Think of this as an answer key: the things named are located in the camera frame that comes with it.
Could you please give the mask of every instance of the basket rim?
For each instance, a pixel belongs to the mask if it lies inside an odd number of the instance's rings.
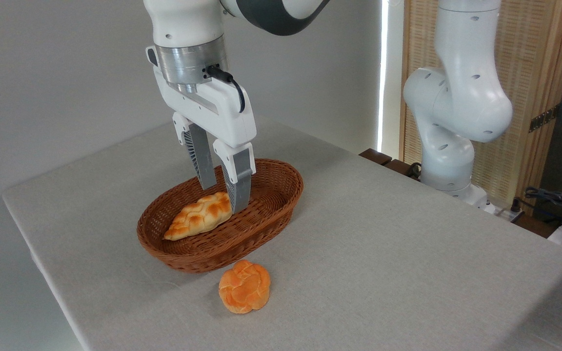
[[[299,173],[299,171],[297,171],[297,169],[295,169],[292,165],[288,164],[287,162],[281,161],[281,160],[274,160],[274,159],[270,159],[270,158],[256,158],[256,165],[263,165],[263,164],[275,164],[277,166],[283,166],[285,168],[288,169],[288,175],[292,175],[294,178],[294,181],[297,183],[297,188],[296,191],[294,191],[291,195],[291,197],[288,199],[287,203],[281,208],[278,209],[277,211],[275,211],[272,216],[269,216],[266,218],[266,220],[263,220],[257,224],[254,225],[250,225],[249,227],[247,227],[247,229],[245,231],[242,231],[243,233],[245,233],[244,235],[236,235],[234,237],[230,237],[227,238],[227,240],[225,241],[225,244],[223,245],[224,248],[221,251],[221,253],[230,251],[231,249],[239,246],[241,243],[243,243],[244,241],[248,240],[249,238],[252,237],[253,233],[259,233],[263,230],[265,230],[269,225],[275,224],[279,219],[281,219],[283,216],[287,215],[287,214],[291,214],[294,211],[294,207],[296,206],[297,202],[299,201],[301,194],[303,192],[304,189],[304,182],[303,182],[303,178],[301,176],[301,174]],[[217,256],[218,253],[218,248],[217,247],[210,247],[209,249],[203,249],[201,251],[196,251],[194,253],[166,253],[165,251],[161,251],[160,249],[158,249],[156,246],[150,244],[149,240],[147,240],[146,235],[144,235],[144,229],[147,226],[147,221],[151,218],[150,214],[159,207],[159,204],[163,201],[166,200],[166,198],[170,198],[171,193],[178,188],[179,186],[181,186],[180,183],[172,188],[170,188],[169,190],[165,191],[164,193],[162,193],[160,196],[158,196],[155,200],[153,200],[145,209],[145,211],[143,211],[142,215],[140,216],[140,219],[138,220],[138,227],[136,229],[137,234],[138,234],[138,239],[140,241],[140,243],[142,244],[142,246],[154,257],[164,261],[165,258],[168,259],[173,259],[173,260],[188,260],[189,264],[196,264],[197,262],[202,262],[205,260],[208,260],[212,257]]]

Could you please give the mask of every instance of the white wall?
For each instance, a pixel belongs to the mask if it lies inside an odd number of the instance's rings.
[[[228,19],[231,71],[256,113],[374,146],[380,9],[333,0],[290,38]],[[142,0],[0,0],[0,194],[170,120],[150,41]],[[79,348],[0,199],[0,351]]]

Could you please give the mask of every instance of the hinge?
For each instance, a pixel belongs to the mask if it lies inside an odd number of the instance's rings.
[[[540,114],[539,116],[533,118],[530,121],[530,128],[528,129],[528,132],[532,133],[533,131],[536,131],[537,129],[544,126],[545,124],[550,123],[551,120],[553,120],[554,118],[556,118],[556,116],[558,116],[560,106],[561,105],[558,104],[555,107],[552,107],[551,109],[549,109],[548,111],[546,111],[546,112]]]

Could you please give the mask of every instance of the bamboo panel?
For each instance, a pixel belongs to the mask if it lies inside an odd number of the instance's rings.
[[[437,2],[407,0],[405,6],[403,79],[419,67],[441,66],[433,47]],[[475,143],[472,182],[490,196],[510,200],[524,183],[537,179],[533,173],[540,173],[547,155],[553,124],[530,134],[528,129],[532,118],[555,106],[562,93],[562,1],[502,0],[495,51],[502,88],[513,103],[513,121],[499,139]],[[401,128],[401,158],[420,162],[422,145],[406,105]]]

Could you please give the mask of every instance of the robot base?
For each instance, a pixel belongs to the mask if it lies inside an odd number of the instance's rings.
[[[459,198],[459,200],[463,200],[464,202],[482,209],[487,213],[494,214],[496,211],[496,207],[492,205],[487,199],[487,192],[484,191],[481,187],[477,187],[473,184],[469,184],[468,186],[460,190],[444,191],[444,193],[452,197]]]

